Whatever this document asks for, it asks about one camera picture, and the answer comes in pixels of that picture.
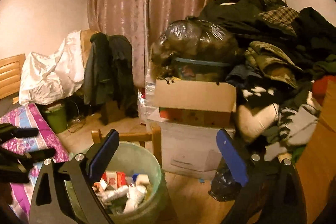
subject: mattress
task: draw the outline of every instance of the mattress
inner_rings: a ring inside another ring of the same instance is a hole
[[[56,149],[56,154],[53,158],[55,162],[69,160],[68,152],[64,149],[61,141],[43,119],[34,103],[20,106],[0,118],[0,123],[7,122],[21,128],[38,128],[39,134],[38,136],[31,138],[11,139],[4,143],[2,147],[18,154],[53,147]],[[12,209],[16,215],[26,223],[28,222],[27,216],[29,215],[31,198],[41,166],[42,162],[34,164],[34,167],[29,173],[30,183],[11,183],[14,200],[11,205]]]

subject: plaid fabric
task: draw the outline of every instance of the plaid fabric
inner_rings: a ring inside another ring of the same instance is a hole
[[[299,13],[294,9],[289,7],[281,7],[276,10],[262,12],[258,16],[296,36],[296,33],[292,27],[292,22],[299,16]]]

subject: white sheet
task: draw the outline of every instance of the white sheet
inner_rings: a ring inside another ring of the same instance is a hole
[[[71,96],[83,80],[81,32],[74,31],[54,54],[28,54],[22,68],[19,102],[48,105]]]

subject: striped bedding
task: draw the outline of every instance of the striped bedding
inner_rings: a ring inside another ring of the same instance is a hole
[[[38,136],[32,138],[11,139],[4,143],[2,147],[18,154],[54,147],[56,149],[54,156],[56,162],[69,160],[68,152],[63,148],[60,140],[50,129],[47,122],[42,118],[41,113],[34,103],[20,106],[0,118],[0,123],[6,122],[21,128],[38,128],[40,133]],[[14,199],[12,208],[19,218],[26,223],[28,222],[30,202],[41,166],[41,162],[37,163],[30,171],[30,183],[11,184]]]

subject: red cloth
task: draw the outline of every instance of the red cloth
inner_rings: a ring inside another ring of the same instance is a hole
[[[326,75],[313,83],[313,97],[321,106],[323,105],[323,100],[327,92],[328,80],[336,82],[336,76]]]

